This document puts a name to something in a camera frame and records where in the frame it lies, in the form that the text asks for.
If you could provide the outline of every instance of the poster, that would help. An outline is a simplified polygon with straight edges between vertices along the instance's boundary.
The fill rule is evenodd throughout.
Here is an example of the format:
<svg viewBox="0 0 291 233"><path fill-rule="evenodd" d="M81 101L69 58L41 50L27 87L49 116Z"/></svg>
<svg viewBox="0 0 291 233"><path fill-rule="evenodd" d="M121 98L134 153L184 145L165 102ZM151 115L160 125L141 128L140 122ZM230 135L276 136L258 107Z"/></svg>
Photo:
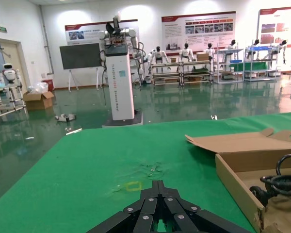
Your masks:
<svg viewBox="0 0 291 233"><path fill-rule="evenodd" d="M163 49L168 55L178 54L185 43L189 48L203 51L213 47L227 47L235 36L236 12L162 17Z"/></svg>
<svg viewBox="0 0 291 233"><path fill-rule="evenodd" d="M278 69L291 70L291 7L262 9L259 11L258 39L262 46L276 45L287 40L286 64L282 51L278 57Z"/></svg>
<svg viewBox="0 0 291 233"><path fill-rule="evenodd" d="M261 45L280 43L284 39L291 45L291 7L260 10L258 38Z"/></svg>
<svg viewBox="0 0 291 233"><path fill-rule="evenodd" d="M98 32L106 30L106 23L107 22L85 23L65 26L68 45L99 43ZM122 20L119 22L119 26L122 29L135 29L137 37L139 38L138 20Z"/></svg>

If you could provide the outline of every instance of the reflective floor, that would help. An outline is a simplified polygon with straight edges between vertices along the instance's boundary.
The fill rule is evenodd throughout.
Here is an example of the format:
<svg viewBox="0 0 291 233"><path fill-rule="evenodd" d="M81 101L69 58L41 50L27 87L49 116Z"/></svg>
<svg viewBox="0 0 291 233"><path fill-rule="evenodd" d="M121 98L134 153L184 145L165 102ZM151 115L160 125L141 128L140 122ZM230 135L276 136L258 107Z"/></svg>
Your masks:
<svg viewBox="0 0 291 233"><path fill-rule="evenodd" d="M21 178L67 128L100 128L111 114L108 88L103 90L56 91L51 109L13 113L0 119L0 197ZM178 89L175 85L134 90L135 109L143 112L144 124L243 117L291 112L291 76L277 82L233 84L203 83ZM69 123L58 123L55 115L76 114Z"/></svg>

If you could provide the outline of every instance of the ceiling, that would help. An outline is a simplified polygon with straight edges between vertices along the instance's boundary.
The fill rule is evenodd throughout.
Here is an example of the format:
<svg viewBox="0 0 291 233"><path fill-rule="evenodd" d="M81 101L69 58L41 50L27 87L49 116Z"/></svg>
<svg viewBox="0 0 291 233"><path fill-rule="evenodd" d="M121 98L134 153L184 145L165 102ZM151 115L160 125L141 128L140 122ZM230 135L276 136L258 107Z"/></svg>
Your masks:
<svg viewBox="0 0 291 233"><path fill-rule="evenodd" d="M37 5L58 5L58 4L68 4L68 3L80 3L80 2L89 2L89 1L101 1L101 0L28 0Z"/></svg>

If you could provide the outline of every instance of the white wall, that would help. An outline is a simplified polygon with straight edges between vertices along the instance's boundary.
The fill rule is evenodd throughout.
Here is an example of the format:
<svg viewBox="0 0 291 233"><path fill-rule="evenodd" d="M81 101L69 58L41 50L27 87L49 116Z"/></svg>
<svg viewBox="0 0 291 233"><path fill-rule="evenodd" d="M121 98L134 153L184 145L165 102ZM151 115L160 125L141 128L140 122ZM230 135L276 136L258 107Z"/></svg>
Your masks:
<svg viewBox="0 0 291 233"><path fill-rule="evenodd" d="M118 11L122 19L138 19L140 41L148 52L161 45L162 16L236 11L235 39L244 46L256 39L260 9L291 6L291 0L105 0L91 3L44 6L43 12L54 62L56 87L67 87L60 46L67 45L65 25L110 21ZM81 85L96 84L93 69L73 71Z"/></svg>
<svg viewBox="0 0 291 233"><path fill-rule="evenodd" d="M0 39L21 42L31 84L49 73L38 6L27 0L0 0L0 26L8 31L0 33Z"/></svg>

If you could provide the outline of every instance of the exit sign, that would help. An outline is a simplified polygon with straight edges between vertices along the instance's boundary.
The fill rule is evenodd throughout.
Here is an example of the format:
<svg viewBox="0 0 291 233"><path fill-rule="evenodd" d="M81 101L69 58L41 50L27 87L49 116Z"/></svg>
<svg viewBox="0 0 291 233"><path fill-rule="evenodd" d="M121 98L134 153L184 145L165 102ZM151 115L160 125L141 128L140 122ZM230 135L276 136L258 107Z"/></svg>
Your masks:
<svg viewBox="0 0 291 233"><path fill-rule="evenodd" d="M6 30L6 28L5 27L1 27L1 26L0 26L0 32L1 33L8 33L8 31Z"/></svg>

